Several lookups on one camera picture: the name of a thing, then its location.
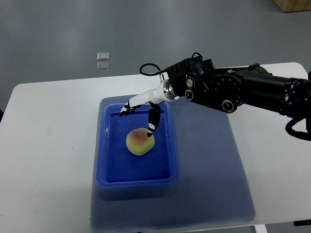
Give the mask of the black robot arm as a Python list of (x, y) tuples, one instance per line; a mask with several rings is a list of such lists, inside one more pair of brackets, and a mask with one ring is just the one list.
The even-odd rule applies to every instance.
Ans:
[(225, 113), (242, 104), (290, 117), (285, 131), (311, 139), (311, 80), (274, 76), (255, 63), (244, 68), (215, 68), (199, 53), (164, 70), (175, 95)]

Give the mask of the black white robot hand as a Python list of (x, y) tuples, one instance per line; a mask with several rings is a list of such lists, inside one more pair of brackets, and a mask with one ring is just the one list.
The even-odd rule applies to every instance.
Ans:
[(151, 137), (160, 123), (161, 107), (159, 105), (162, 102), (168, 100), (164, 93), (164, 86), (165, 82), (162, 81), (157, 88), (132, 97), (122, 107), (120, 111), (120, 117), (127, 116), (129, 113), (134, 112), (140, 106), (149, 104), (150, 108), (148, 113), (147, 137)]

